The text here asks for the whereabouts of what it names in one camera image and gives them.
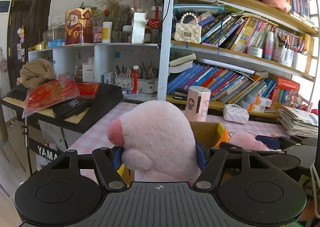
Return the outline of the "large pink plush pig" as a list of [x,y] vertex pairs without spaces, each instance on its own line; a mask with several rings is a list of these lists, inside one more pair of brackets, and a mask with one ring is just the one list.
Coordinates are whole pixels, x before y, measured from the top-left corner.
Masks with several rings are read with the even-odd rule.
[[194,182],[200,175],[190,123],[175,105],[153,100],[112,121],[107,139],[123,148],[121,161],[135,181]]

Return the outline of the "orange white box upper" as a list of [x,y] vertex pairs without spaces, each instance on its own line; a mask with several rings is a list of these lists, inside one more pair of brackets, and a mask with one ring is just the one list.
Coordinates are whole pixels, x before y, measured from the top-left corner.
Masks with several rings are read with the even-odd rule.
[[257,95],[248,95],[247,102],[249,104],[260,105],[264,107],[271,107],[272,105],[272,100]]

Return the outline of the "cream quilted pearl handbag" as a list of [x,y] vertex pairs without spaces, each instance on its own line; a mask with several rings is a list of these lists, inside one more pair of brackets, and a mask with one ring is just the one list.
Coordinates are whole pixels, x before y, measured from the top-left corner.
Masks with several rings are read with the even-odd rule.
[[[186,24],[185,18],[190,16],[195,21],[192,24]],[[201,43],[202,27],[199,25],[197,16],[194,13],[184,13],[179,22],[176,23],[176,31],[174,34],[174,40],[192,44]]]

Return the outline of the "white milk carton box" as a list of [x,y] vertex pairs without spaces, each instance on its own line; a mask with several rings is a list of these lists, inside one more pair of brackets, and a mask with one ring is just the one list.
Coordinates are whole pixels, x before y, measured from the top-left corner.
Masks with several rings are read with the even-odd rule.
[[134,9],[132,19],[131,44],[144,44],[145,28],[148,23],[147,12],[143,9]]

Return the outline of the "orange white box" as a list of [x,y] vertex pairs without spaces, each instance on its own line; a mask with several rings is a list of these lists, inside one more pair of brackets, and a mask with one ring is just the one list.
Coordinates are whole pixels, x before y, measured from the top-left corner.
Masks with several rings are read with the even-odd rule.
[[256,105],[256,104],[250,104],[250,103],[244,102],[244,101],[240,102],[240,106],[243,109],[246,109],[247,111],[251,111],[251,112],[262,112],[262,113],[264,113],[264,111],[266,109],[265,106]]
[[247,102],[249,104],[260,105],[264,107],[271,107],[272,105],[272,100],[257,95],[248,95]]

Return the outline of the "small pink plush toy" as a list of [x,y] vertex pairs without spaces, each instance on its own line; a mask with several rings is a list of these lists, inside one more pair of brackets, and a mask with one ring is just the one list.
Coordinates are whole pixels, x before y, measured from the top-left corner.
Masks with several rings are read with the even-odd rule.
[[225,143],[254,151],[270,151],[263,142],[256,140],[254,135],[245,132],[235,133],[225,129],[215,147],[221,147]]

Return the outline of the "red packaged decorations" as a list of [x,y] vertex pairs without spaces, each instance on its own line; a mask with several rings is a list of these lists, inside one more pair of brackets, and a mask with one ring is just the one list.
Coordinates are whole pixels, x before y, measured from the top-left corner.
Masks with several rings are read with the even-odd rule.
[[100,85],[101,83],[76,83],[74,79],[70,78],[48,81],[27,91],[22,117],[25,118],[76,98],[93,99],[96,97]]

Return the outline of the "white quilted pouch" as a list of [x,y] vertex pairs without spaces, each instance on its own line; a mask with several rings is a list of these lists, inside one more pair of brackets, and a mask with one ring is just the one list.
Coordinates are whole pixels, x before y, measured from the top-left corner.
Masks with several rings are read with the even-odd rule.
[[249,121],[248,111],[237,104],[226,104],[223,109],[223,118],[226,121],[246,124]]

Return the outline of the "white pen holder box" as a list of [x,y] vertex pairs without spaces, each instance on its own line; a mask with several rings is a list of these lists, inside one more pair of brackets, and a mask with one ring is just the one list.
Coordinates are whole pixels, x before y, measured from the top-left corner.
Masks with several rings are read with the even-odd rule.
[[293,52],[292,68],[304,73],[306,68],[306,63],[307,63],[307,55],[304,55],[298,52]]

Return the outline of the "black electronic keyboard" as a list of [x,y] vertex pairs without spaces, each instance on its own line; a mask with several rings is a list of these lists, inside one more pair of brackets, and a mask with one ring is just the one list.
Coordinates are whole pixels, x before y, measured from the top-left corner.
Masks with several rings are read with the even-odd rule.
[[[18,113],[18,118],[21,118],[25,107],[24,100],[26,94],[27,89],[22,85],[19,85],[2,98],[1,104],[15,110]],[[85,133],[104,115],[116,107],[122,99],[123,94],[121,87],[110,84],[101,84],[96,97],[89,100],[89,107],[78,115],[73,115],[62,120],[56,118],[51,109],[44,109],[30,115],[28,118],[31,120],[48,122],[52,125],[69,129],[74,132]]]

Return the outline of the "stack of papers and notebooks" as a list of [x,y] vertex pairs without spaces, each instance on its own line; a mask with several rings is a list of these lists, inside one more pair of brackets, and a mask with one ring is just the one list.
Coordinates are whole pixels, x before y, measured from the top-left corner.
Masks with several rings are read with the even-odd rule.
[[290,135],[318,137],[318,115],[288,106],[282,106],[278,113],[280,123]]

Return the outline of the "pink cartoon cylinder cup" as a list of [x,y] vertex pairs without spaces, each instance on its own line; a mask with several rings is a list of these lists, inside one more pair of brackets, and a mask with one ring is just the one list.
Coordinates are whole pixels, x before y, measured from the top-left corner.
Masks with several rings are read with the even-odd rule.
[[189,87],[185,116],[189,121],[205,122],[211,91],[202,86]]

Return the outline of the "yellow cardboard box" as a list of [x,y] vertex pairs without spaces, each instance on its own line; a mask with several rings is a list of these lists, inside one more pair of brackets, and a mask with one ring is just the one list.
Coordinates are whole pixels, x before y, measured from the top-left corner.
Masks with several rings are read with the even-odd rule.
[[[196,140],[199,140],[205,147],[219,147],[221,142],[229,142],[227,128],[224,128],[220,122],[190,122],[191,129]],[[134,181],[134,170],[128,169],[124,164],[117,171],[125,183],[129,185]]]

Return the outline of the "red dictionary book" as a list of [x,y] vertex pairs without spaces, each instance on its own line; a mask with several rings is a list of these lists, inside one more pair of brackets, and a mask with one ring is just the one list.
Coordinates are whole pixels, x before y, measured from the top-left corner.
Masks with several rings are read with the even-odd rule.
[[290,79],[269,73],[268,78],[276,82],[276,87],[289,91],[299,91],[300,84]]

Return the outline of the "beige cloth bundle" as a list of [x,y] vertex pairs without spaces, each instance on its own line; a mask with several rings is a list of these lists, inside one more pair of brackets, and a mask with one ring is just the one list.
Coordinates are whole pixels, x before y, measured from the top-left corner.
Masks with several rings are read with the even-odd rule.
[[56,79],[53,64],[47,59],[36,59],[22,66],[20,82],[27,89],[37,88],[47,80]]

